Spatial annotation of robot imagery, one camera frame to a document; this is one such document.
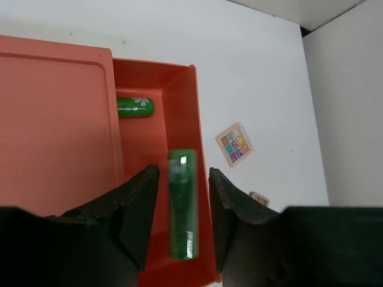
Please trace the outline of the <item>salmon top drawer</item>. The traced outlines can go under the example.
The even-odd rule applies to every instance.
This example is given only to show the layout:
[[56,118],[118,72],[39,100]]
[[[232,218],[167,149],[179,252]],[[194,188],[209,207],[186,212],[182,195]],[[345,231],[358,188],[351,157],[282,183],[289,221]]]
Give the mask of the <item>salmon top drawer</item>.
[[[193,65],[114,59],[118,97],[150,98],[154,113],[119,121],[124,177],[149,164],[159,167],[157,195],[148,256],[139,286],[208,286],[220,280],[200,128],[197,74]],[[176,261],[168,254],[168,152],[193,149],[197,154],[199,256]]]

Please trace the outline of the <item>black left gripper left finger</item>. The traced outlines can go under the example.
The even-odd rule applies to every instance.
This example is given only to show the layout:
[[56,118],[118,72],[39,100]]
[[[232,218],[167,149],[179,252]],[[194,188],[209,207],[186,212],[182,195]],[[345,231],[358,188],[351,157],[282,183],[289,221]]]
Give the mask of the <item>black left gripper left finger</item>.
[[61,216],[1,208],[2,286],[136,286],[159,189],[150,164]]

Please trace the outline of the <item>small colourful eyeshadow palette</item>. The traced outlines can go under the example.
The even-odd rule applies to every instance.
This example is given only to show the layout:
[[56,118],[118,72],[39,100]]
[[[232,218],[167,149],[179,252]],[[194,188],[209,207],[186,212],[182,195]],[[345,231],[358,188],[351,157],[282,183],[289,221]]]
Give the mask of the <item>small colourful eyeshadow palette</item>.
[[230,167],[236,167],[254,151],[241,123],[235,123],[216,136],[215,140]]

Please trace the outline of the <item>green lipstick tube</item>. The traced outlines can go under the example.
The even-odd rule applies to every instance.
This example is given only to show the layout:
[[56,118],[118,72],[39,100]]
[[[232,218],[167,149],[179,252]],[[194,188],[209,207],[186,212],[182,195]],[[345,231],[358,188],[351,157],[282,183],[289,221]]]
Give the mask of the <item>green lipstick tube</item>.
[[193,149],[168,153],[169,256],[188,261],[199,255],[197,154]]

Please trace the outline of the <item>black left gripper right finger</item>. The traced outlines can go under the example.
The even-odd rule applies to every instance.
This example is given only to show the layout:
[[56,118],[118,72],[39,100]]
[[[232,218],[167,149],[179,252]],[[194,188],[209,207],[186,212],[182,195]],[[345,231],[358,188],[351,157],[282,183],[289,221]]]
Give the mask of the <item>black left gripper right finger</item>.
[[209,171],[215,261],[224,286],[381,286],[380,207],[278,213]]

